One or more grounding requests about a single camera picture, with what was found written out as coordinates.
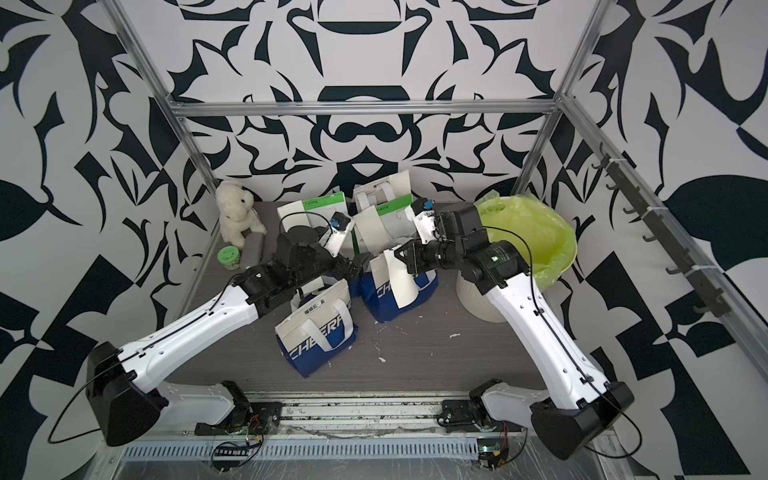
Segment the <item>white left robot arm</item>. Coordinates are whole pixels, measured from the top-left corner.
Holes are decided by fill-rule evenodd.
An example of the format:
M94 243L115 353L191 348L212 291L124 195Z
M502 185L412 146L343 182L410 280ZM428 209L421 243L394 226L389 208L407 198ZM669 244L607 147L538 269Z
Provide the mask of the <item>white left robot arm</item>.
M88 356L85 395L106 444L128 444L160 424L196 423L228 433L246 426L254 413L235 382L179 385L168 376L288 303L312 281L354 279L360 263L340 253L352 230L336 220L326 229L291 227L279 234L271 260L235 274L212 300L139 340L95 347Z

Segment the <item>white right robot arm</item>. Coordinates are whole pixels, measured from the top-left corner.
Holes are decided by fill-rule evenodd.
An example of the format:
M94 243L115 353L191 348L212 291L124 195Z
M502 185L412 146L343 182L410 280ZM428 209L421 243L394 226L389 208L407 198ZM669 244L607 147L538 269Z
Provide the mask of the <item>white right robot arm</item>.
M431 201L417 199L406 216L418 235L392 252L394 294L404 292L409 277L459 272L511 326L545 383L542 390L497 380L482 384L470 393L473 424L518 425L567 460L625 416L633 393L609 380L559 322L536 284L529 246L491 241L473 205L435 211Z

